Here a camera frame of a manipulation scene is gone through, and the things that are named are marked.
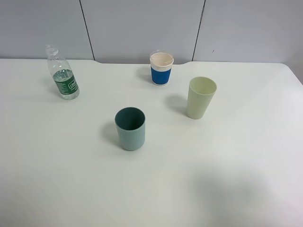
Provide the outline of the teal plastic cup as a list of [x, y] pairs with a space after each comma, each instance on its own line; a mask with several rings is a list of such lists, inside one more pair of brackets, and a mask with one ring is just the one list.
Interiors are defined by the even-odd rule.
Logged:
[[146, 117], [136, 107], [126, 107], [115, 115], [115, 124], [121, 146], [129, 151], [141, 148], [145, 142]]

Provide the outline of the clear bottle green label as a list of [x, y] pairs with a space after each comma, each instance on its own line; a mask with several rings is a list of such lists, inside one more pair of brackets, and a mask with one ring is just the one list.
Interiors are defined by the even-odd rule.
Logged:
[[80, 89], [68, 61], [62, 57], [54, 45], [46, 45], [49, 72], [58, 90], [65, 100], [73, 100], [80, 94]]

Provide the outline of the blue sleeved paper cup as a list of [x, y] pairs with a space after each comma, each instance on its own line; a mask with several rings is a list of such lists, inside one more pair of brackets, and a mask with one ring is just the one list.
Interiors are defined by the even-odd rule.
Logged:
[[156, 50], [150, 54], [151, 79], [157, 86], [168, 83], [174, 58], [166, 51]]

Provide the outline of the pale green tall cup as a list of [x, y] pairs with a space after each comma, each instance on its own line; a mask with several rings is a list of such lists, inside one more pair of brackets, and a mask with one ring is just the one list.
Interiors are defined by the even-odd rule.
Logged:
[[187, 115], [191, 119], [201, 119], [206, 112], [215, 92], [216, 83], [207, 77], [191, 79], [187, 97]]

